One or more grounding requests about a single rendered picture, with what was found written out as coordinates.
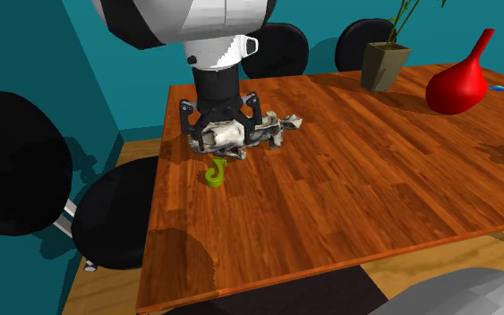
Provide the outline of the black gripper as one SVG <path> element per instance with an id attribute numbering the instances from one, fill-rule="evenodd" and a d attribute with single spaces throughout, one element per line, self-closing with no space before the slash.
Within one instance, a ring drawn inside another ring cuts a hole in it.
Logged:
<path id="1" fill-rule="evenodd" d="M 180 101 L 179 114 L 183 135 L 190 136 L 203 147 L 202 132 L 208 123 L 233 119 L 233 116 L 225 111 L 227 107 L 236 113 L 235 120 L 243 125 L 245 136 L 249 136 L 255 130 L 255 126 L 261 122 L 259 97 L 252 92 L 241 98 L 236 65 L 220 71 L 193 68 L 192 74 L 197 92 L 197 104 L 186 99 Z M 243 102 L 252 110 L 251 117 L 241 112 Z M 196 108 L 201 114 L 200 118 L 195 124 L 190 124 L 189 116 Z"/>

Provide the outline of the white grey crumpled figure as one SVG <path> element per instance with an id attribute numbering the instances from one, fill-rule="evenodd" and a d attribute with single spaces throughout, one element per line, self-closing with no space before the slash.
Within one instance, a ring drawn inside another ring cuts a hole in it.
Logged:
<path id="1" fill-rule="evenodd" d="M 244 127 L 235 119 L 219 123 L 210 123 L 202 132 L 203 148 L 198 140 L 188 139 L 188 144 L 195 153 L 212 153 L 218 157 L 246 159 L 246 148 L 255 147 L 266 141 L 271 149 L 279 148 L 283 141 L 283 132 L 299 129 L 303 119 L 296 115 L 287 115 L 279 119 L 274 111 L 268 111 L 261 123 L 254 127 L 249 135 L 249 142 L 244 143 Z"/>

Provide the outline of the green curled hook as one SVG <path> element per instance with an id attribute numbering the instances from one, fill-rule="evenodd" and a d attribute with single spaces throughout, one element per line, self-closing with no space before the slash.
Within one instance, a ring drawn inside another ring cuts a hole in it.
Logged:
<path id="1" fill-rule="evenodd" d="M 217 188 L 225 179 L 224 168 L 227 166 L 226 159 L 223 157 L 212 158 L 212 167 L 204 175 L 205 183 L 208 187 Z"/>

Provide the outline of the black round chair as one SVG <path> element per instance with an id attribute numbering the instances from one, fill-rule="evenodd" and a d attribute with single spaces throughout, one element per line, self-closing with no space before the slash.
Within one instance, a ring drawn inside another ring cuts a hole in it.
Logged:
<path id="1" fill-rule="evenodd" d="M 393 23 L 380 19 L 361 19 L 351 23 L 337 40 L 335 65 L 339 72 L 359 71 L 368 43 L 385 42 L 393 30 Z"/>
<path id="2" fill-rule="evenodd" d="M 302 75 L 305 71 L 309 43 L 295 25 L 268 22 L 248 36 L 259 41 L 259 50 L 241 62 L 250 79 Z"/>
<path id="3" fill-rule="evenodd" d="M 157 157 L 117 166 L 73 203 L 63 135 L 28 99 L 0 91 L 0 235 L 54 225 L 73 239 L 86 270 L 140 268 L 157 166 Z"/>

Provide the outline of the brown wooden table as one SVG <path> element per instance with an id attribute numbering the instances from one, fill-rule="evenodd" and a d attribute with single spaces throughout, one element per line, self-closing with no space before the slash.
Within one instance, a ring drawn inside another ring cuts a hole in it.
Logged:
<path id="1" fill-rule="evenodd" d="M 251 148 L 202 181 L 207 156 L 181 133 L 168 92 L 138 315 L 504 230 L 504 75 L 460 115 L 423 99 L 439 65 L 403 69 L 387 92 L 358 72 L 243 81 L 261 105 L 303 118 L 280 149 Z"/>

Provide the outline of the potted plant in olive pot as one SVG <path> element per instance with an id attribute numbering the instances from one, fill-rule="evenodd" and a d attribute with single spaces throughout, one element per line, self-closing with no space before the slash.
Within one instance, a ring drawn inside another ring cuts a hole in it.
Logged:
<path id="1" fill-rule="evenodd" d="M 385 41 L 366 45 L 363 55 L 361 86 L 370 92 L 387 91 L 406 64 L 412 49 L 399 45 L 397 36 L 405 27 L 421 0 L 401 0 L 391 31 Z"/>

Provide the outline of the red long-necked vase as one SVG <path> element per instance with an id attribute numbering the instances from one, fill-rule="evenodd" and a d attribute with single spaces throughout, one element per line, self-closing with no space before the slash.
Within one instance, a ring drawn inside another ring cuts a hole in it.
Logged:
<path id="1" fill-rule="evenodd" d="M 425 91 L 425 101 L 432 111 L 457 115 L 483 99 L 488 85 L 479 62 L 494 31 L 495 29 L 485 29 L 467 58 L 430 79 Z"/>

